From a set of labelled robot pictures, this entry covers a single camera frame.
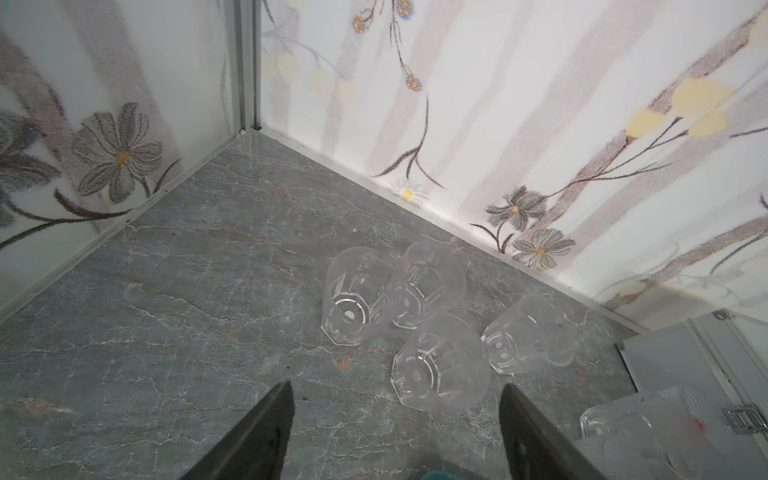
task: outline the yellow flower center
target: yellow flower center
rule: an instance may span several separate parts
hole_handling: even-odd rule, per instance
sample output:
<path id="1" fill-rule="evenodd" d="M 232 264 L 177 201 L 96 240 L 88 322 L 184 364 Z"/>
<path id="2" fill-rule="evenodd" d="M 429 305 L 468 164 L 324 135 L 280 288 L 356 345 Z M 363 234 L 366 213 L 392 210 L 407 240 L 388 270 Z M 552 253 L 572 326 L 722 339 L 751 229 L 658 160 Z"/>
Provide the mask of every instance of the yellow flower center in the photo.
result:
<path id="1" fill-rule="evenodd" d="M 130 150 L 123 150 L 114 159 L 117 161 L 118 167 L 122 167 L 123 164 L 125 163 L 125 161 L 130 156 L 131 156 L 131 151 Z"/>

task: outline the gray flower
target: gray flower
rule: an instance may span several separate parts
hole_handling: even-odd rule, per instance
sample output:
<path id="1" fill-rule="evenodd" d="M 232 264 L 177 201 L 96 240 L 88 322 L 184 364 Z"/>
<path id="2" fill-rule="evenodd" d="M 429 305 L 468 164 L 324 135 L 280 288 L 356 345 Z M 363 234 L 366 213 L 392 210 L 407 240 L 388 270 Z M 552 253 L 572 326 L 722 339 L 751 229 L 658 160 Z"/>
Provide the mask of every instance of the gray flower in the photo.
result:
<path id="1" fill-rule="evenodd" d="M 13 223 L 11 192 L 45 185 L 59 176 L 59 171 L 24 151 L 40 136 L 40 130 L 28 118 L 0 110 L 0 227 Z"/>
<path id="2" fill-rule="evenodd" d="M 512 259 L 543 272 L 558 265 L 552 255 L 567 255 L 575 244 L 573 240 L 563 239 L 563 233 L 560 230 L 554 228 L 536 230 L 531 241 L 517 240 L 513 243 L 520 253 Z"/>
<path id="3" fill-rule="evenodd" d="M 142 144 L 149 119 L 138 114 L 138 104 L 126 103 L 117 121 L 108 111 L 99 111 L 83 120 L 72 141 L 72 153 L 94 164 L 78 192 L 92 195 L 109 185 L 109 201 L 119 204 L 134 191 L 135 180 L 157 170 L 162 162 L 160 142 Z"/>
<path id="4" fill-rule="evenodd" d="M 501 222 L 508 221 L 515 230 L 523 231 L 528 226 L 528 218 L 541 218 L 547 211 L 547 197 L 539 192 L 528 191 L 525 185 L 514 193 L 505 195 L 507 204 L 503 207 L 488 205 L 485 211 L 489 213 L 488 222 L 497 227 Z"/>

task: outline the metal latch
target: metal latch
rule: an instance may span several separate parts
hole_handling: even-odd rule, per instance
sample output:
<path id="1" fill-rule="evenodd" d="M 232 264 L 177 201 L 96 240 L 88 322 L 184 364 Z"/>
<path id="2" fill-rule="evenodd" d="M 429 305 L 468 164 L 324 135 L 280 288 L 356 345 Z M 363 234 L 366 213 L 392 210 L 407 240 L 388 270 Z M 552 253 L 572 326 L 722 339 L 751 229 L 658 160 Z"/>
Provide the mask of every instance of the metal latch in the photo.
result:
<path id="1" fill-rule="evenodd" d="M 768 433 L 766 417 L 754 403 L 723 409 L 723 414 L 730 427 L 739 435 Z"/>

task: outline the marble countertop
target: marble countertop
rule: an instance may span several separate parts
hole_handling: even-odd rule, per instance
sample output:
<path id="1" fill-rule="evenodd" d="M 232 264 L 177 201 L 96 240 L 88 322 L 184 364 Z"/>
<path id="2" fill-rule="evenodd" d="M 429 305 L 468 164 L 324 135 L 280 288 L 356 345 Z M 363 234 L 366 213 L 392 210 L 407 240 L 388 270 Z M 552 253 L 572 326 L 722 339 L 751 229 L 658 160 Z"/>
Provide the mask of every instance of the marble countertop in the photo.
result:
<path id="1" fill-rule="evenodd" d="M 508 478 L 492 374 L 466 415 L 397 402 L 402 345 L 334 346 L 319 327 L 338 252 L 442 242 L 480 333 L 530 292 L 578 326 L 573 363 L 515 383 L 568 437 L 634 392 L 633 333 L 283 145 L 250 132 L 0 324 L 0 478 L 178 478 L 274 384 L 296 415 L 283 478 Z"/>

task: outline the wall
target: wall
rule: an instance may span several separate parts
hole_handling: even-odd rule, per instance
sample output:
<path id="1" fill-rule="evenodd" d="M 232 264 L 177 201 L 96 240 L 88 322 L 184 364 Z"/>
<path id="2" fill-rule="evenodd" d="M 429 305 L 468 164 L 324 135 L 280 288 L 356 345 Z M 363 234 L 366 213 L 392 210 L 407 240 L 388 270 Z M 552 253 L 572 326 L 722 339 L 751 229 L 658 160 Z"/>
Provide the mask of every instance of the wall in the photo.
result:
<path id="1" fill-rule="evenodd" d="M 0 311 L 233 133 L 223 8 L 2 2 Z"/>
<path id="2" fill-rule="evenodd" d="M 263 0 L 267 127 L 654 329 L 768 320 L 764 0 Z"/>

